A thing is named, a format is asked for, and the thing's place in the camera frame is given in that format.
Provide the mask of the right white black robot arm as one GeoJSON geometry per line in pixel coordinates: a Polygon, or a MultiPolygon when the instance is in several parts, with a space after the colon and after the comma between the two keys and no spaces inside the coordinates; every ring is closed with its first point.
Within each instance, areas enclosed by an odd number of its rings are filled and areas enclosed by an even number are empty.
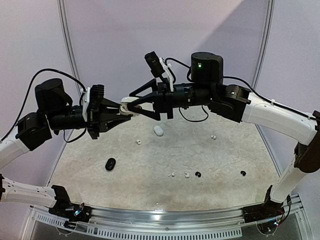
{"type": "Polygon", "coordinates": [[[133,91],[130,112],[160,120],[161,114],[173,118],[175,108],[207,106],[223,118],[261,125],[297,141],[294,158],[276,185],[271,186],[258,213],[269,218],[290,192],[310,173],[320,168],[320,114],[301,112],[258,94],[248,83],[243,86],[223,83],[224,60],[210,52],[195,52],[188,66],[188,83],[175,84],[166,59],[155,52],[145,55],[155,79],[133,91]]]}

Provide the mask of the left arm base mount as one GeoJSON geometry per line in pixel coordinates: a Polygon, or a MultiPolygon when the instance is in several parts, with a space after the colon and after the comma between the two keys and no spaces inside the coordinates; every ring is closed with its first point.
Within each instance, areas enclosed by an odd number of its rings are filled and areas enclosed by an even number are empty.
{"type": "Polygon", "coordinates": [[[55,204],[48,209],[52,215],[66,218],[69,222],[88,223],[92,216],[92,208],[84,203],[72,203],[66,189],[63,186],[52,185],[55,204]]]}

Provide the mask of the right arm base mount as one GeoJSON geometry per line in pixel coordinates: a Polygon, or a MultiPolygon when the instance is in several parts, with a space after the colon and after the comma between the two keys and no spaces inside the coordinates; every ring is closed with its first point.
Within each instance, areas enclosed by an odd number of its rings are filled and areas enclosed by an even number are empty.
{"type": "Polygon", "coordinates": [[[287,215],[285,215],[285,209],[283,202],[278,203],[271,200],[271,191],[273,186],[271,185],[265,194],[264,202],[254,205],[249,205],[241,208],[242,217],[244,222],[252,223],[266,219],[272,219],[277,216],[281,216],[279,222],[283,222],[289,215],[291,207],[289,207],[287,215]]]}

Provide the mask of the white earbud charging case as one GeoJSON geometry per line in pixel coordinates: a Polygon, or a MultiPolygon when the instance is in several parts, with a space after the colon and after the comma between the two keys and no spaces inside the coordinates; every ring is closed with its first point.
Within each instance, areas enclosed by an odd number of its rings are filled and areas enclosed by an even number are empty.
{"type": "Polygon", "coordinates": [[[138,97],[135,96],[126,96],[121,99],[120,101],[120,107],[119,107],[119,114],[122,116],[131,116],[131,117],[137,117],[140,114],[136,112],[132,112],[128,109],[128,104],[137,100],[138,97]]]}

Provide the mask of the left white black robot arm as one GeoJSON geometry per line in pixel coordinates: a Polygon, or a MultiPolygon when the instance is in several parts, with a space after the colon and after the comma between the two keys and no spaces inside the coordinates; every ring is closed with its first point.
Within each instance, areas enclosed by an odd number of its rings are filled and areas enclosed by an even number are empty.
{"type": "MultiPolygon", "coordinates": [[[[22,117],[11,133],[0,142],[0,166],[32,152],[45,141],[65,130],[84,129],[93,140],[131,119],[121,114],[121,105],[104,98],[104,86],[93,85],[85,93],[86,102],[73,105],[63,81],[52,78],[35,87],[37,111],[22,117]]],[[[0,177],[0,200],[41,205],[56,209],[63,217],[74,213],[74,205],[63,186],[41,187],[0,177]]]]}

